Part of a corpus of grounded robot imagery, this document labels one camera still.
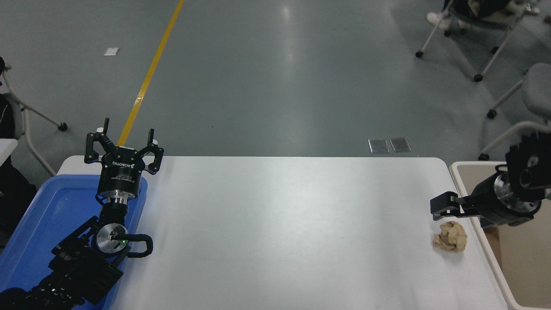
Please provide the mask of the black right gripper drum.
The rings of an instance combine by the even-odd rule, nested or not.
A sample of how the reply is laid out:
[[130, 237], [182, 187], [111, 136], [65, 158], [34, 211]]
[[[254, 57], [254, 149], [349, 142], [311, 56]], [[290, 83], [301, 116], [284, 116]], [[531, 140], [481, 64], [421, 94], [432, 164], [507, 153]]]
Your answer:
[[507, 175], [492, 175], [480, 182], [470, 194], [470, 203], [485, 220], [480, 222], [482, 227], [516, 227], [533, 220], [541, 208], [541, 200], [521, 200]]

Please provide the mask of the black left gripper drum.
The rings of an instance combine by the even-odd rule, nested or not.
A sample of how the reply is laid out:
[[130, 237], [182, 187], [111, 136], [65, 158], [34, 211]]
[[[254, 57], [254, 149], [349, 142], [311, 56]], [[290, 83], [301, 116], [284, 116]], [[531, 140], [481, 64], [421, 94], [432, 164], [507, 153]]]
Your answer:
[[102, 198], [109, 197], [114, 192], [126, 192], [128, 200], [139, 196], [141, 174], [145, 168], [138, 151], [120, 147], [114, 152], [106, 152], [101, 160], [97, 194]]

